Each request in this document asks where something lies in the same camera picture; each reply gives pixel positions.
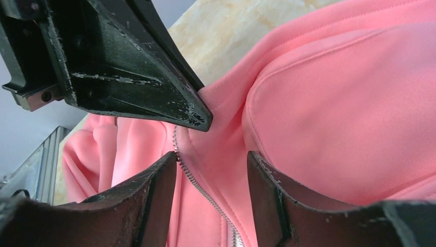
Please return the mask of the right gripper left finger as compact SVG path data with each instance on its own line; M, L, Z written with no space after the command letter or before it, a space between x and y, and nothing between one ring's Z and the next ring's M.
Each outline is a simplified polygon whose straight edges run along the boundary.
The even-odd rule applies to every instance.
M1 199L1 246L165 246L176 155L81 203Z

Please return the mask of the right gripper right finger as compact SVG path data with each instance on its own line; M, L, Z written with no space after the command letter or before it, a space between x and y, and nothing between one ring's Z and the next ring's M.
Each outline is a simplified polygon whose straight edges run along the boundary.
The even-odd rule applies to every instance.
M344 203L296 182L254 151L247 173L259 246L435 246L435 201Z

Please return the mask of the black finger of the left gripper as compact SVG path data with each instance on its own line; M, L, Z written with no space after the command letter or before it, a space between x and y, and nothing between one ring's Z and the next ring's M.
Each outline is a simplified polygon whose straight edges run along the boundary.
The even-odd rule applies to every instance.
M89 113L206 132L201 80L151 1L1 1L3 86L35 111L53 101Z

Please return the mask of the pink zip-up jacket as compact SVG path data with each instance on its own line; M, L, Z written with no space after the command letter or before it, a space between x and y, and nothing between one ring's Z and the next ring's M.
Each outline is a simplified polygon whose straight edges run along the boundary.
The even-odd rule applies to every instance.
M180 156L167 246L256 246L247 153L354 205L435 199L435 1L343 1L267 34L201 89L208 132L89 115L63 149L81 202Z

